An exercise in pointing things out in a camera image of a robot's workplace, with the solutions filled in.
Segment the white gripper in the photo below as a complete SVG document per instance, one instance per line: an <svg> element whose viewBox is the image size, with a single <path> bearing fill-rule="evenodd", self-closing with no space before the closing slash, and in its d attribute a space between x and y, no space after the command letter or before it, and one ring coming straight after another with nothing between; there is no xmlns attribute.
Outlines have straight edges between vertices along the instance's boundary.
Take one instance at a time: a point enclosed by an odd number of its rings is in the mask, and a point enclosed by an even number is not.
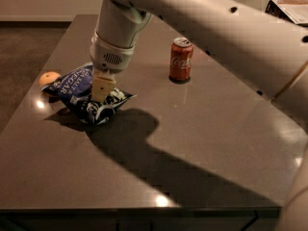
<svg viewBox="0 0 308 231"><path fill-rule="evenodd" d="M128 67L135 47L114 46L102 39L97 33L91 38L90 58L95 67L92 71L91 99L103 102L116 85L114 73Z"/></svg>

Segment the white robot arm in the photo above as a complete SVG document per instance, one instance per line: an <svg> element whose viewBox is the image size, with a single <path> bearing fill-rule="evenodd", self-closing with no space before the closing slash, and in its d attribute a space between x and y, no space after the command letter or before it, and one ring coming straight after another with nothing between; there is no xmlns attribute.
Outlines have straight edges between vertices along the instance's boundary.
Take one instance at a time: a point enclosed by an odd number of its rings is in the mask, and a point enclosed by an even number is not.
<svg viewBox="0 0 308 231"><path fill-rule="evenodd" d="M93 100L103 101L115 86L151 16L308 130L306 30L233 0L103 0L90 47Z"/></svg>

